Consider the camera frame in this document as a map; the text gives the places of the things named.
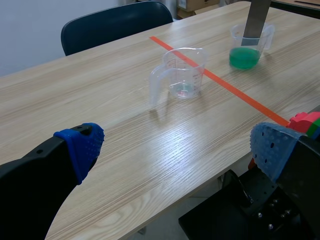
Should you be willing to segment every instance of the white wall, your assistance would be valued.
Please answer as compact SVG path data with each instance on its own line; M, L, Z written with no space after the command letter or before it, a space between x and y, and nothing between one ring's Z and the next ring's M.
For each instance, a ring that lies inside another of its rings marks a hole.
M60 33L72 19L126 0L0 0L0 76L65 56Z

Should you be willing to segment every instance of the measuring cup with green liquid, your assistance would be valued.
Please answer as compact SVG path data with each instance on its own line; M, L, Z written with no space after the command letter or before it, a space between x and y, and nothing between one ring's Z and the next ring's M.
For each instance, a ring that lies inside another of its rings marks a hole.
M230 31L232 37L232 48L229 53L230 65L243 70L257 65L263 50L271 47L275 33L275 26L265 23L259 38L246 38L244 37L245 27L245 24L238 24Z

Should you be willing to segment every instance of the table surface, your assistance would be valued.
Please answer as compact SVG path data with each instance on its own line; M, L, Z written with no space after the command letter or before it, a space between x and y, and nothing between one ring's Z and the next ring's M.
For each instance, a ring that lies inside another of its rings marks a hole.
M310 4L300 3L300 2L306 2L306 3L311 3L311 4L320 4L320 0L297 0L299 2L295 2L295 1L296 0L276 0L276 2L293 4L293 5L303 6L303 7L312 8L312 9L320 9L320 6L314 6L314 5L310 5Z
M319 20L271 8L273 45L248 71L229 66L238 2L0 78L0 163L55 131L86 122L105 130L100 157L62 205L48 240L125 238L227 171L250 151L250 130L270 121L204 77L199 97L164 88L151 109L148 77L164 48L204 48L206 68L289 119L320 103Z

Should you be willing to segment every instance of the measuring cup handle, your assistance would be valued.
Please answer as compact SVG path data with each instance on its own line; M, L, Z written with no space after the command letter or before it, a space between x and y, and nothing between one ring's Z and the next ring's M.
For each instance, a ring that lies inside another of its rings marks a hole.
M166 69L166 65L162 64L157 66L151 72L149 76L149 101L150 104L154 107L157 105L159 92L160 92L160 83L173 68Z
M268 38L266 40L266 43L264 45L264 49L265 50L269 50L271 48L271 44L272 44L272 40L274 38L274 34L275 34L275 31L276 31L276 28L275 28L275 26L273 24L270 24L267 27L266 31L269 33L269 36L268 36Z

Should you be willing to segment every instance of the empty measuring cup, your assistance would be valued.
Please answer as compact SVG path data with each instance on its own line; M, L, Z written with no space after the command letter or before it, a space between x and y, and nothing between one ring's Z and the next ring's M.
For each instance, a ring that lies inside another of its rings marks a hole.
M161 81L169 80L169 91L178 99L190 99L198 95L204 75L207 54L202 48L177 48L162 57L149 77L150 103L156 105Z
M265 23L259 38L247 38L244 37L245 27L245 24L238 24L231 29L229 62L238 69L250 69L257 65L263 50L271 47L275 33L275 26Z

